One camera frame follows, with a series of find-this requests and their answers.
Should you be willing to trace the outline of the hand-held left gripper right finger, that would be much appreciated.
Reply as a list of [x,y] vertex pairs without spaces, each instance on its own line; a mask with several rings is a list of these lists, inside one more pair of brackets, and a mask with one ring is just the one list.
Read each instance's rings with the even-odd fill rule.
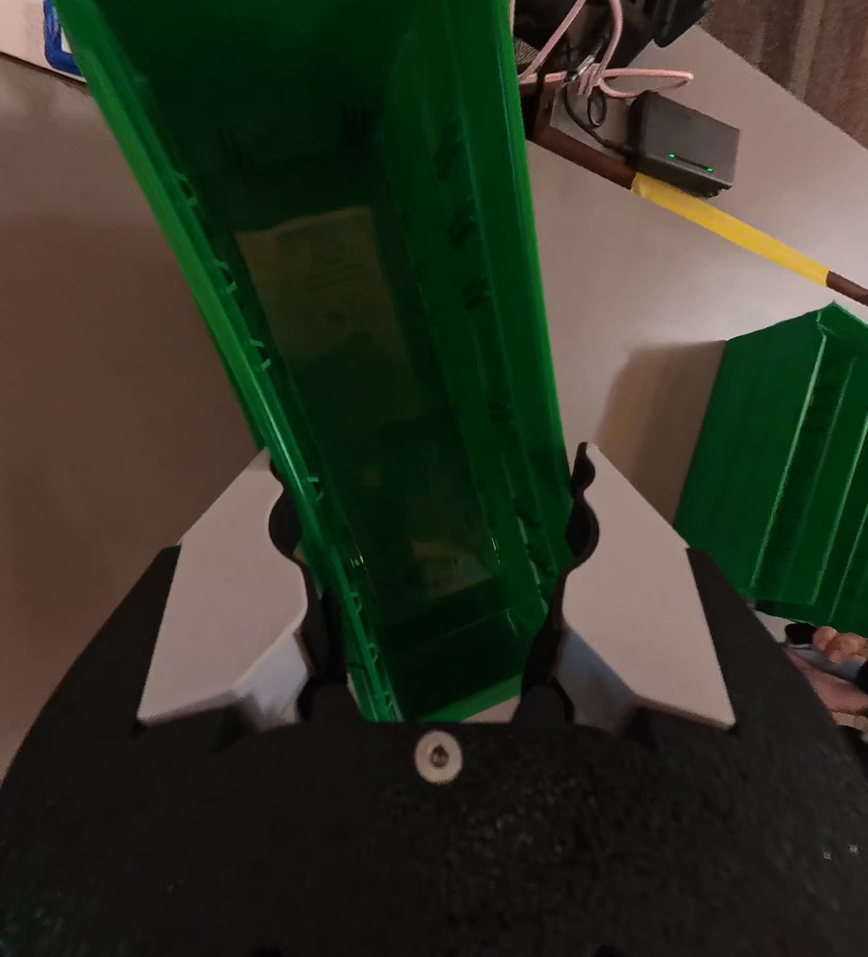
[[732,729],[684,540],[595,444],[578,446],[569,491],[569,561],[524,666],[521,719],[622,732],[652,712]]

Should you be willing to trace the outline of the black charger box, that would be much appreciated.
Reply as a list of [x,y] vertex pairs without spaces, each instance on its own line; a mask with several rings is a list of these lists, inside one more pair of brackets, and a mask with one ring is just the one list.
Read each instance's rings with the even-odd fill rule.
[[701,198],[735,182],[740,130],[656,93],[639,95],[629,110],[633,170]]

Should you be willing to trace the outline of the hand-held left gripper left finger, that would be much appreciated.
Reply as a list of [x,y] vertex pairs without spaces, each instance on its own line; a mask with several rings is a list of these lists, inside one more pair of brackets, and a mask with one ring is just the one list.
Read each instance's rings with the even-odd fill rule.
[[340,603],[298,556],[263,451],[182,537],[137,711],[145,726],[233,708],[258,729],[347,724]]

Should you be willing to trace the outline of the person's right hand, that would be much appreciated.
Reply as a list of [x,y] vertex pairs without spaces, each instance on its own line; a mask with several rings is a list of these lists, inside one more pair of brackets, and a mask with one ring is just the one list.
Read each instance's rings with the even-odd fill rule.
[[785,651],[824,707],[831,713],[868,715],[868,695],[851,681],[821,667],[859,665],[868,658],[868,639],[834,628],[791,623],[785,627]]

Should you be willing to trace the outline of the small blue case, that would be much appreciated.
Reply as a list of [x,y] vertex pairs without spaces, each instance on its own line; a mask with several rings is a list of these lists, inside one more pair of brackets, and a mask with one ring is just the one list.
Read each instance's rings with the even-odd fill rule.
[[70,78],[82,79],[81,70],[61,25],[57,6],[42,2],[44,57],[50,68]]

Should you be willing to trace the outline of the white document stand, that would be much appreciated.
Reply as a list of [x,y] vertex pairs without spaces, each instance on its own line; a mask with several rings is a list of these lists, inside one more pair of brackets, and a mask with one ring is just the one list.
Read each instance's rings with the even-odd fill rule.
[[63,75],[44,57],[42,2],[0,1],[0,54]]

